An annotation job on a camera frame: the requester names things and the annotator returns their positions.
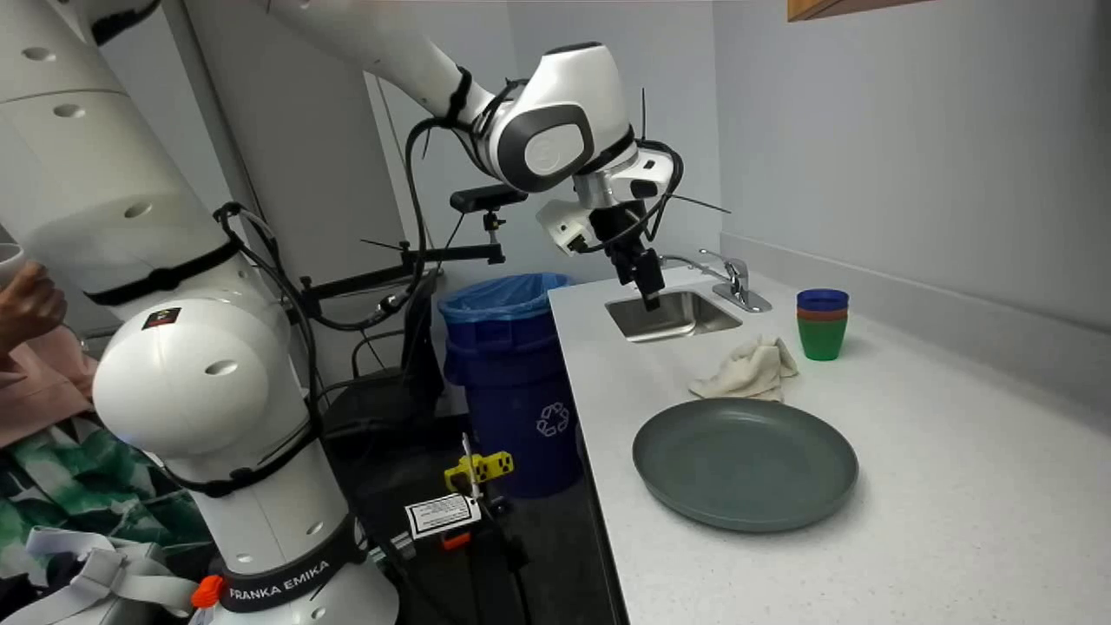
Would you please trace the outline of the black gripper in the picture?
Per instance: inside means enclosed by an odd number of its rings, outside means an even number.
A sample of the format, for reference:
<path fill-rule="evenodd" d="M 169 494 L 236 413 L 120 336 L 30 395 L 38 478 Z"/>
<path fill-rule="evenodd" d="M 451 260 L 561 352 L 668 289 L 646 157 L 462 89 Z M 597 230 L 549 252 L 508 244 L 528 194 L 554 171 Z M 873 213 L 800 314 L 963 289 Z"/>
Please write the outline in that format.
<path fill-rule="evenodd" d="M 641 244 L 638 208 L 635 205 L 600 208 L 597 235 L 619 271 L 619 281 L 635 285 L 641 296 L 641 304 L 653 309 L 653 302 L 664 296 L 668 285 L 660 273 L 656 250 Z"/>

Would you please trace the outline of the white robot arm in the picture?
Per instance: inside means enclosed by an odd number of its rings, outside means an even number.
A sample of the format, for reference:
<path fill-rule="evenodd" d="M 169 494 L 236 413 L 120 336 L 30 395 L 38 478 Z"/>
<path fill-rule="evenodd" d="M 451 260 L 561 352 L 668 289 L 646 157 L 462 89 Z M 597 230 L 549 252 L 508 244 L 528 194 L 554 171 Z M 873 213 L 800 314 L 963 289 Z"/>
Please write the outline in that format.
<path fill-rule="evenodd" d="M 631 132 L 600 43 L 561 44 L 486 89 L 426 43 L 403 0 L 245 0 L 409 93 L 493 182 L 573 185 L 569 248 L 606 250 L 653 296 L 641 248 L 685 158 Z M 87 369 L 107 432 L 182 484 L 214 535 L 226 588 L 207 625 L 395 625 L 395 583 L 356 551 L 361 527 L 321 444 L 293 319 L 260 266 L 169 163 L 98 53 L 132 0 L 0 0 L 0 215 L 59 285 L 120 297 Z"/>

